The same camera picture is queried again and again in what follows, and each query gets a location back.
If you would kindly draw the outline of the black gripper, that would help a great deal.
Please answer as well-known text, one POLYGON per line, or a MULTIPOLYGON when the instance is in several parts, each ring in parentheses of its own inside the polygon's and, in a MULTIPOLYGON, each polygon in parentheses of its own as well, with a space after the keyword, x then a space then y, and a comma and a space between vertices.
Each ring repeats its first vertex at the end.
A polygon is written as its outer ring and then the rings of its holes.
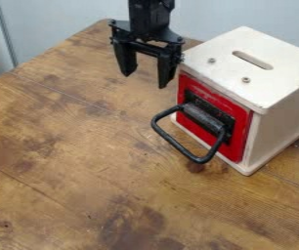
POLYGON ((137 52, 157 57, 159 88, 167 87, 183 61, 184 38, 171 28, 173 1, 129 1, 129 19, 112 20, 112 45, 120 70, 129 76, 137 69, 137 52))

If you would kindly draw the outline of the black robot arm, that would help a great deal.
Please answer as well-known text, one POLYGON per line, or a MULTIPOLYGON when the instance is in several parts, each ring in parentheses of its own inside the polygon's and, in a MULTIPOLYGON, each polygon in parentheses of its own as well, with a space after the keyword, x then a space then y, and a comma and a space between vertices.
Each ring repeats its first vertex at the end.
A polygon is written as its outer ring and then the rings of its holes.
POLYGON ((111 44, 120 70, 137 70, 137 53, 157 58, 159 88, 167 87, 183 61, 184 38, 169 28, 175 0, 128 0, 129 19, 111 20, 111 44))

